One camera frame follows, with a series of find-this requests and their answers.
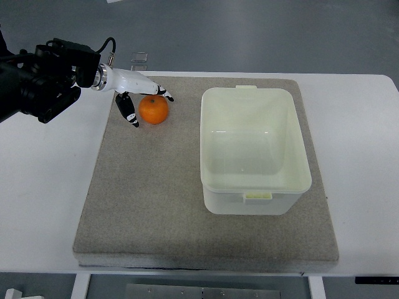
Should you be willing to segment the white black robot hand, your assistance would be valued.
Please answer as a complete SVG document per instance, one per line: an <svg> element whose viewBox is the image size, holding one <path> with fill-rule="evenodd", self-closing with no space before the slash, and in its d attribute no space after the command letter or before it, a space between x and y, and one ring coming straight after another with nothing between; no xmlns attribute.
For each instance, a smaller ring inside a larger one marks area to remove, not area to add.
<svg viewBox="0 0 399 299"><path fill-rule="evenodd" d="M174 101L171 94L161 85L150 80L137 71L122 69L111 69L106 65L107 83L105 87L118 93L115 98L117 107L124 117L135 128L139 127L137 114L134 104L129 94L159 95L167 98L170 102Z"/></svg>

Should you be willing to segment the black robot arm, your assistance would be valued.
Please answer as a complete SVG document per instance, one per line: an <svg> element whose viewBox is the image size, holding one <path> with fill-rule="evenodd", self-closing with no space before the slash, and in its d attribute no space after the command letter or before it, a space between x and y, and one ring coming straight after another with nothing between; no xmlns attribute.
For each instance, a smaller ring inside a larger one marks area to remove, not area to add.
<svg viewBox="0 0 399 299"><path fill-rule="evenodd" d="M48 123L75 103L82 88L105 85L100 65L102 51L54 38L39 44L33 53L22 49L13 54L1 41L1 121L18 112Z"/></svg>

